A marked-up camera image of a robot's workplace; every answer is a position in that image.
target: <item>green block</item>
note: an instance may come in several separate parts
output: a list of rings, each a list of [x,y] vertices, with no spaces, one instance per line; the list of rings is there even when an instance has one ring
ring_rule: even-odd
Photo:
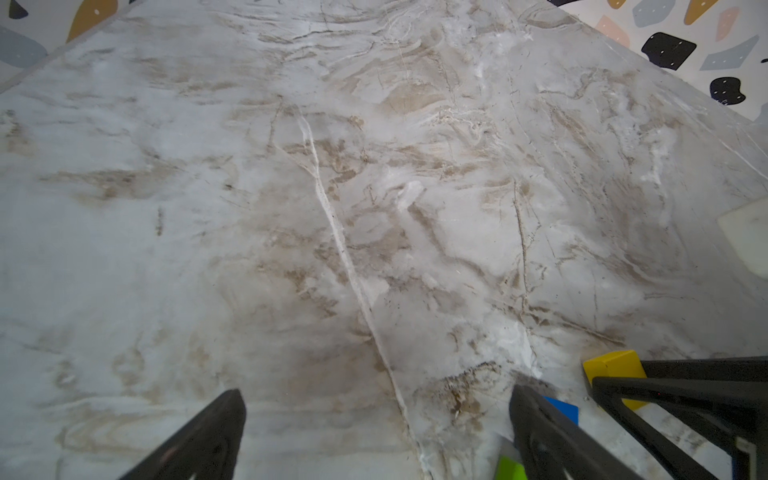
[[[528,477],[525,476],[523,465],[502,455],[498,459],[495,480],[528,480]]]

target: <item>marble surface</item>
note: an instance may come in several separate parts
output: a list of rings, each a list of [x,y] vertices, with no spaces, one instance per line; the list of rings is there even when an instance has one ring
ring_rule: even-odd
[[[492,478],[517,382],[668,478],[581,360],[766,353],[716,223],[765,131],[546,2],[153,0],[0,111],[3,478],[117,478],[235,387],[236,478]]]

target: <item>blue block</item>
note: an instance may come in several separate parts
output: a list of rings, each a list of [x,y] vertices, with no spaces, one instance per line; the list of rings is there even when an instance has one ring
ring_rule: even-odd
[[[571,405],[570,403],[561,402],[560,400],[551,399],[548,396],[546,398],[554,407],[565,414],[573,423],[578,425],[578,407]]]

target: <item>black metal frame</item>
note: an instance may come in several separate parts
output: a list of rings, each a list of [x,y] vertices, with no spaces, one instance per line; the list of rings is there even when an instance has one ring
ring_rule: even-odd
[[[531,387],[515,386],[509,416],[529,480],[642,480]]]
[[[715,480],[621,399],[658,404],[731,455],[734,480],[768,478],[768,357],[642,362],[647,379],[596,377],[592,397],[676,480]],[[755,445],[755,455],[739,447]]]
[[[231,480],[245,417],[240,390],[227,390],[121,480]]]

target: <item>white marble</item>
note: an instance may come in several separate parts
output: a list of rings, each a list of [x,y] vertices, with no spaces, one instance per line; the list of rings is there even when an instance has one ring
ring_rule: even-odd
[[[491,478],[516,382],[668,478],[581,360],[766,352],[765,131],[547,3],[153,0],[0,111],[3,478],[233,387],[237,478]]]

